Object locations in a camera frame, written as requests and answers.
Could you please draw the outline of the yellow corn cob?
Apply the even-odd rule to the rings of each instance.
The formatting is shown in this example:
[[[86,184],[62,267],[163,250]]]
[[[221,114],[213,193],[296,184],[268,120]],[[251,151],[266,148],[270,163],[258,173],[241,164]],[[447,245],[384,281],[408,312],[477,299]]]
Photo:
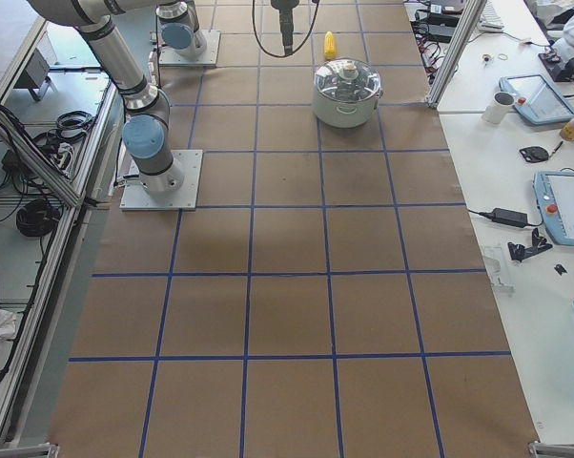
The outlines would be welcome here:
[[[334,34],[328,31],[323,40],[323,58],[326,61],[333,60],[337,57],[337,44]]]

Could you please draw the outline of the glass pot lid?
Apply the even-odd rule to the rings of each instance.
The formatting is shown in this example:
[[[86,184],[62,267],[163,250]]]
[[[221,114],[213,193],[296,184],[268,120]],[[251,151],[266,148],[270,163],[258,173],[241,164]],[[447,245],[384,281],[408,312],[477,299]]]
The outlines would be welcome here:
[[[356,103],[382,96],[379,73],[351,58],[327,61],[314,74],[317,91],[336,102]]]

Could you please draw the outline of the white mug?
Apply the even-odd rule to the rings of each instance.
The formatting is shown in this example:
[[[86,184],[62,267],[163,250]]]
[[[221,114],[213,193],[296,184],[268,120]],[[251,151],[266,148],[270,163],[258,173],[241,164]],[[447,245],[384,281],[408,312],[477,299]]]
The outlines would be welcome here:
[[[482,113],[482,120],[493,125],[499,125],[514,104],[514,94],[504,91],[496,92]]]

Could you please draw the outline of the blue teach pendant upper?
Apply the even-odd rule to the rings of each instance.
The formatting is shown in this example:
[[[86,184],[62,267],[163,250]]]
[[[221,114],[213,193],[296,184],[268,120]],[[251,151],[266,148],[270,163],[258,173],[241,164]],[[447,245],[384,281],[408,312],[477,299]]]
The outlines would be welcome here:
[[[553,82],[542,74],[504,76],[499,79],[502,91],[516,99],[516,112],[532,125],[565,123],[574,118],[574,107]]]

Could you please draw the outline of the blue teach pendant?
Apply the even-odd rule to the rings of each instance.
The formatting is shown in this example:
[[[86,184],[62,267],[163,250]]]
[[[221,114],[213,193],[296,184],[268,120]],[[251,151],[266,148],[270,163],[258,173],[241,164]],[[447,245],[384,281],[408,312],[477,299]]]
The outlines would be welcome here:
[[[574,107],[553,82],[542,74],[504,76],[499,79],[502,91],[516,99],[516,112],[532,125],[565,123],[574,118]]]
[[[548,235],[560,245],[574,246],[574,173],[537,172],[533,190]]]

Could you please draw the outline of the black round object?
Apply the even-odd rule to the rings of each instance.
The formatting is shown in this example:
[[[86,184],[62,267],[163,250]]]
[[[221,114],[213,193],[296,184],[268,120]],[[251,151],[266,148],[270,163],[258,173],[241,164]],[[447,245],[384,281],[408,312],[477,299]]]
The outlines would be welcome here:
[[[519,153],[527,163],[541,163],[549,160],[549,152],[541,146],[528,146],[521,148]]]

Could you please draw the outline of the black power adapter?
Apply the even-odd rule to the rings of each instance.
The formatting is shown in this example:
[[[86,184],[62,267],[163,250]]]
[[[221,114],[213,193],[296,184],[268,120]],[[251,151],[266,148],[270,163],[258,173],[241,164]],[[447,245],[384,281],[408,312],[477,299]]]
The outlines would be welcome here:
[[[517,228],[524,228],[528,225],[528,215],[526,213],[503,208],[494,208],[491,220],[498,224]]]

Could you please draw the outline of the blue teach pendant lower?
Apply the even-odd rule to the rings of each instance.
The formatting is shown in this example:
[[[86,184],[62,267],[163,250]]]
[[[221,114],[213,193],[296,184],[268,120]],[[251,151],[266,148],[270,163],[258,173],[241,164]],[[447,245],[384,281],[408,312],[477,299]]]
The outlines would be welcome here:
[[[533,190],[548,235],[560,245],[574,246],[574,173],[537,172]]]

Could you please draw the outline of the aluminium frame post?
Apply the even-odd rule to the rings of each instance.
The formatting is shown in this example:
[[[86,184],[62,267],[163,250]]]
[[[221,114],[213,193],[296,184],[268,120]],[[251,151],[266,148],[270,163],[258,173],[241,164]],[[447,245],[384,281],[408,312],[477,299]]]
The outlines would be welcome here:
[[[441,98],[455,73],[461,55],[467,46],[472,31],[478,23],[485,4],[485,0],[472,0],[466,3],[441,66],[436,72],[430,92],[426,97],[429,107],[437,108],[439,106]]]

